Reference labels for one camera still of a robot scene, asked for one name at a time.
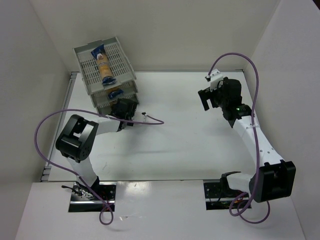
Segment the grey tray shelf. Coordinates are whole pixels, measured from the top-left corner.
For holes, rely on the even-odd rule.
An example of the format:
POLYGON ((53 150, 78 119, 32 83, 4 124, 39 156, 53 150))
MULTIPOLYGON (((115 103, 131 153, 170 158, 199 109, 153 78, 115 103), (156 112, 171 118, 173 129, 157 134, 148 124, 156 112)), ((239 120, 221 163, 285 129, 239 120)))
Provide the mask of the grey tray shelf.
POLYGON ((110 102, 117 99, 128 99, 139 103, 136 74, 116 36, 75 47, 73 52, 82 74, 85 90, 90 97, 93 107, 99 114, 109 114, 112 106, 110 102), (115 84, 109 86, 102 85, 98 66, 91 54, 93 49, 102 44, 104 44, 105 52, 109 60, 109 67, 116 79, 115 84), (108 93, 117 88, 122 89, 124 93, 114 99, 109 99, 108 93))

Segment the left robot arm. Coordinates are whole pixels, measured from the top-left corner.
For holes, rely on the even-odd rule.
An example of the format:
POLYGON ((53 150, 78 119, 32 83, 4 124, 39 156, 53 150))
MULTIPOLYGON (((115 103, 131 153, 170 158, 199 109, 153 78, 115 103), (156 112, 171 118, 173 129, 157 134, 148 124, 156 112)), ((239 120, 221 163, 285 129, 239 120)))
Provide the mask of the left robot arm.
POLYGON ((111 112, 105 118, 87 120, 73 114, 61 131, 55 142, 55 148, 67 159, 71 169, 76 172, 78 191, 90 194, 94 190, 101 198, 106 199, 108 194, 100 184, 100 179, 93 170, 90 153, 97 135, 116 133, 126 126, 133 126, 131 121, 135 116, 138 103, 130 99, 118 99, 111 107, 111 112))

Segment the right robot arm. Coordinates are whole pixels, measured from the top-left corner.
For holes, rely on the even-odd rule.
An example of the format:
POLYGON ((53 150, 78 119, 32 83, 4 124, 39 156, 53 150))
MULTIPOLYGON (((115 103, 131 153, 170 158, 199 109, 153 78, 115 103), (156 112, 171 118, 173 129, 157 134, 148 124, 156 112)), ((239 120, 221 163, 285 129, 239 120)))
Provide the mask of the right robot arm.
POLYGON ((276 152, 249 105, 242 102, 242 85, 237 79, 206 76, 209 87, 199 90, 204 110, 220 108, 224 119, 239 135, 253 158, 255 174, 232 171, 222 174, 226 191, 248 193, 257 203, 289 197, 292 193, 296 166, 276 152))

